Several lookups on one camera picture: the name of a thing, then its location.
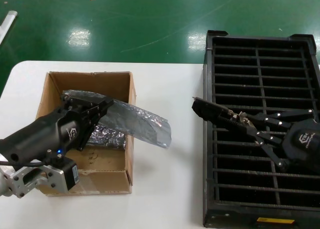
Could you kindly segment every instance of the crate slot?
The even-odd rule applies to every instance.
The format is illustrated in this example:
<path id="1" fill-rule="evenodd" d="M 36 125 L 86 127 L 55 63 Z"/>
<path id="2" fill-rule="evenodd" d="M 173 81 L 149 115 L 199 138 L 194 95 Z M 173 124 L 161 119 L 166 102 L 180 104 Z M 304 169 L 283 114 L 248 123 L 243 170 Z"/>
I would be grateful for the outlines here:
<path id="1" fill-rule="evenodd" d="M 217 131 L 216 137 L 218 141 L 253 143 L 253 140 L 248 136 L 231 131 Z"/>
<path id="2" fill-rule="evenodd" d="M 218 47 L 215 48 L 216 55 L 234 55 L 234 56 L 255 56 L 256 50 L 250 47 L 240 48 L 229 48 L 229 47 Z"/>
<path id="3" fill-rule="evenodd" d="M 264 86 L 274 86 L 274 87 L 295 87 L 295 88 L 308 88 L 308 82 L 306 79 L 299 79 L 299 77 L 264 77 L 262 78 Z"/>
<path id="4" fill-rule="evenodd" d="M 238 74 L 238 75 L 258 75 L 257 67 L 233 67 L 233 66 L 215 66 L 215 73 Z"/>
<path id="5" fill-rule="evenodd" d="M 263 101 L 260 98 L 255 98 L 255 97 L 243 98 L 243 97 L 237 97 L 237 96 L 227 97 L 227 96 L 220 95 L 215 97 L 215 102 L 221 105 L 233 104 L 233 105 L 239 105 L 239 106 L 258 106 L 258 107 L 263 106 Z"/>
<path id="6" fill-rule="evenodd" d="M 259 87 L 250 87 L 250 86 L 244 86 L 244 85 L 228 86 L 226 84 L 226 85 L 215 85 L 215 93 L 260 96 L 261 89 Z"/>
<path id="7" fill-rule="evenodd" d="M 239 85 L 259 85 L 259 78 L 257 77 L 239 77 L 239 76 L 225 76 L 225 75 L 213 75 L 215 76 L 215 83 L 222 84 L 239 84 Z"/>
<path id="8" fill-rule="evenodd" d="M 259 57 L 301 58 L 299 50 L 258 49 Z"/>
<path id="9" fill-rule="evenodd" d="M 220 188 L 221 201 L 276 204 L 276 194 L 273 191 L 254 191 L 236 188 Z"/>
<path id="10" fill-rule="evenodd" d="M 259 172 L 271 172 L 269 161 L 239 160 L 231 158 L 217 158 L 217 168 L 232 170 L 248 170 Z"/>
<path id="11" fill-rule="evenodd" d="M 280 192 L 279 196 L 282 205 L 320 208 L 320 195 Z"/>
<path id="12" fill-rule="evenodd" d="M 308 190 L 308 191 L 318 191 L 318 186 L 320 185 L 320 179 L 310 179 L 310 178 L 299 178 L 294 177 L 278 177 L 278 187 L 284 189 L 293 190 Z"/>
<path id="13" fill-rule="evenodd" d="M 295 89 L 275 89 L 264 88 L 264 94 L 266 97 L 281 97 L 281 98 L 308 98 L 311 99 L 310 90 L 308 88 Z"/>
<path id="14" fill-rule="evenodd" d="M 274 181 L 271 176 L 264 177 L 259 175 L 234 174 L 225 172 L 218 172 L 217 175 L 219 184 L 256 186 L 267 188 L 272 188 L 274 186 Z"/>
<path id="15" fill-rule="evenodd" d="M 310 109 L 313 108 L 313 104 L 311 100 L 303 100 L 303 99 L 266 99 L 267 107 L 287 107 L 290 109 Z"/>
<path id="16" fill-rule="evenodd" d="M 290 60 L 280 58 L 266 58 L 260 59 L 261 66 L 272 66 L 272 67 L 291 67 L 291 68 L 303 68 L 304 64 L 302 60 Z"/>
<path id="17" fill-rule="evenodd" d="M 214 57 L 215 64 L 224 64 L 224 65 L 243 65 L 243 66 L 256 66 L 257 59 L 256 58 L 238 58 L 238 57 L 223 57 L 223 56 L 215 56 Z"/>
<path id="18" fill-rule="evenodd" d="M 310 179 L 320 179 L 320 175 L 314 174 L 294 174 L 294 173 L 282 173 L 282 172 L 267 172 L 267 171 L 256 171 L 256 170 L 235 170 L 235 169 L 221 169 L 213 168 L 213 172 L 218 173 L 235 173 L 235 174 L 250 174 L 250 175 L 260 175 L 264 177 L 289 177 L 289 178 L 310 178 Z"/>
<path id="19" fill-rule="evenodd" d="M 279 69 L 279 68 L 261 68 L 261 74 L 263 76 L 277 76 L 277 77 L 297 77 L 303 78 L 306 76 L 306 72 L 304 69 Z"/>

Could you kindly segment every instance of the black cable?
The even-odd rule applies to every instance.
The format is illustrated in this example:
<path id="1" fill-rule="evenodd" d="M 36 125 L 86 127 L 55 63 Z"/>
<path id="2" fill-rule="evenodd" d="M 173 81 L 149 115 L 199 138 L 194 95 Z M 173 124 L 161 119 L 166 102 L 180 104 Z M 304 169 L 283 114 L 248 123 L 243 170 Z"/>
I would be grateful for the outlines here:
<path id="1" fill-rule="evenodd" d="M 41 167 L 41 166 L 44 166 L 44 165 L 45 165 L 44 162 L 20 163 L 20 162 L 0 161 L 0 166 L 37 168 L 37 167 Z"/>

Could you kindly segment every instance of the yellow label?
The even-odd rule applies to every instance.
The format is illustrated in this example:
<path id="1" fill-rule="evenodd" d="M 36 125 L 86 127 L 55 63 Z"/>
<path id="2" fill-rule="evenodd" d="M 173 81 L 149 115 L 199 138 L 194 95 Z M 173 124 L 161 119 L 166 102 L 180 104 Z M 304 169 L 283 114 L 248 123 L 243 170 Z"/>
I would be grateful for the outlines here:
<path id="1" fill-rule="evenodd" d="M 288 220 L 288 219 L 276 219 L 276 218 L 264 218 L 259 217 L 257 222 L 264 222 L 264 223 L 284 223 L 284 224 L 292 224 L 295 220 Z"/>

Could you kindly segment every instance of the white table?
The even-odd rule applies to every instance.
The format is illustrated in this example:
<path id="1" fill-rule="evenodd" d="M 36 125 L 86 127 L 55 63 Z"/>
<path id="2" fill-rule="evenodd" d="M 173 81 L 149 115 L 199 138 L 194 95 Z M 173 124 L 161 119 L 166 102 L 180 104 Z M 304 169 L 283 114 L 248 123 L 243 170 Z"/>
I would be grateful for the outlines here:
<path id="1" fill-rule="evenodd" d="M 24 61 L 0 99 L 0 138 L 35 120 L 47 72 L 130 71 L 136 105 L 169 120 L 168 150 L 134 141 L 132 194 L 0 197 L 1 229 L 192 229 L 202 227 L 203 95 L 201 64 Z"/>

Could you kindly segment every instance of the green epoxy floor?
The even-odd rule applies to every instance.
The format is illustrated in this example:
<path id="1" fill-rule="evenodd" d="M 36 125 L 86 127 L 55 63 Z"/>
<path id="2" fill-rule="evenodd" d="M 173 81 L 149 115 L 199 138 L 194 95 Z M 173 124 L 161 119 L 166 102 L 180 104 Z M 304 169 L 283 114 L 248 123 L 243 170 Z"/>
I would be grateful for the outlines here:
<path id="1" fill-rule="evenodd" d="M 0 0 L 0 21 L 9 10 L 0 92 L 26 60 L 202 63 L 207 30 L 313 34 L 320 50 L 319 0 Z"/>

